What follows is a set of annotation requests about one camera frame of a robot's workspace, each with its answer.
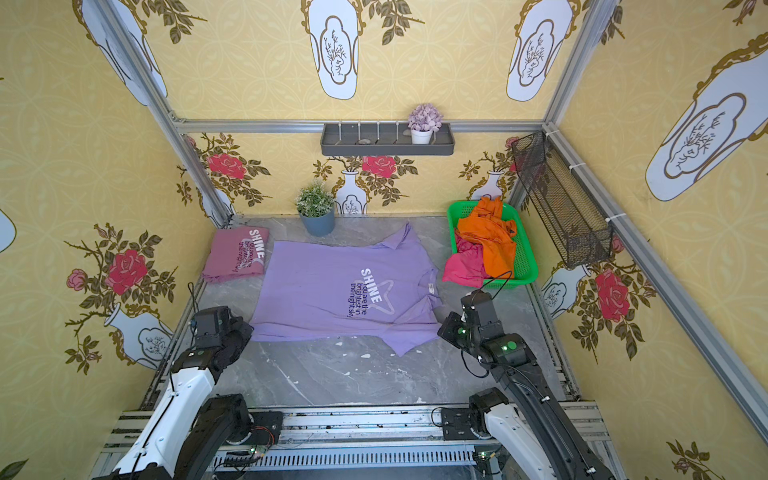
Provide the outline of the purple t-shirt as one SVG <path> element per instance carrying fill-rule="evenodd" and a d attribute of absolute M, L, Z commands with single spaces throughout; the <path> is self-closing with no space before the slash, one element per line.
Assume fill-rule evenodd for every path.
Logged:
<path fill-rule="evenodd" d="M 403 356 L 437 336 L 437 276 L 411 224 L 369 246 L 279 241 L 251 320 L 252 338 L 375 336 Z"/>

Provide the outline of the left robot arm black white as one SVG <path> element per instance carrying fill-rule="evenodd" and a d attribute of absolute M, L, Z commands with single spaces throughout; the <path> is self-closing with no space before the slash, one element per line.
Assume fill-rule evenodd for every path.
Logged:
<path fill-rule="evenodd" d="M 241 394 L 213 394 L 253 327 L 226 306 L 198 311 L 190 325 L 191 346 L 170 368 L 156 410 L 105 479 L 201 479 L 224 446 L 236 449 L 225 465 L 243 470 L 277 445 L 282 413 L 252 413 Z"/>

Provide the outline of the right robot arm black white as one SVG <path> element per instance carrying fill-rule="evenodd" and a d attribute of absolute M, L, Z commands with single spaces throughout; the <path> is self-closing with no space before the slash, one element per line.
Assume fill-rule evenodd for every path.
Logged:
<path fill-rule="evenodd" d="M 470 397 L 475 431 L 499 442 L 530 479 L 612 479 L 555 398 L 526 341 L 504 330 L 493 296 L 475 290 L 461 306 L 438 336 L 497 382 Z"/>

